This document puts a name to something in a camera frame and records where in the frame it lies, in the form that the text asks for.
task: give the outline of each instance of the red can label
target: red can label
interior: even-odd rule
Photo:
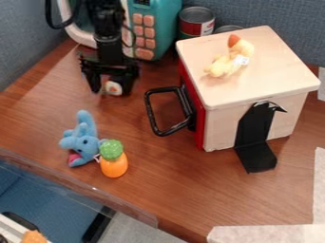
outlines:
[[[215,20],[203,24],[193,24],[181,21],[181,32],[192,36],[203,36],[212,34],[215,26]]]

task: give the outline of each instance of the orange toy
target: orange toy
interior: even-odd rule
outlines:
[[[100,146],[100,154],[100,164],[104,175],[109,178],[118,178],[125,174],[128,168],[128,161],[120,141],[105,141]]]
[[[26,232],[22,243],[48,243],[48,240],[38,231]]]

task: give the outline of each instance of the gray wall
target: gray wall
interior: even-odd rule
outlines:
[[[325,0],[183,0],[212,9],[219,25],[271,26],[306,63],[325,66]]]
[[[66,38],[63,31],[48,27],[44,2],[0,1],[0,90]]]

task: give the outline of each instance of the wooden box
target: wooden box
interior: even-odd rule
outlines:
[[[247,67],[227,78],[204,73],[218,53],[228,52],[235,33],[255,46]],[[196,143],[205,151],[234,146],[239,120],[257,102],[269,101],[287,113],[274,116],[267,140],[293,133],[308,92],[320,81],[267,26],[179,41],[180,72],[197,110]]]

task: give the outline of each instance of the gray carpet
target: gray carpet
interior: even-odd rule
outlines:
[[[100,243],[185,243],[129,216],[117,213],[106,228]]]

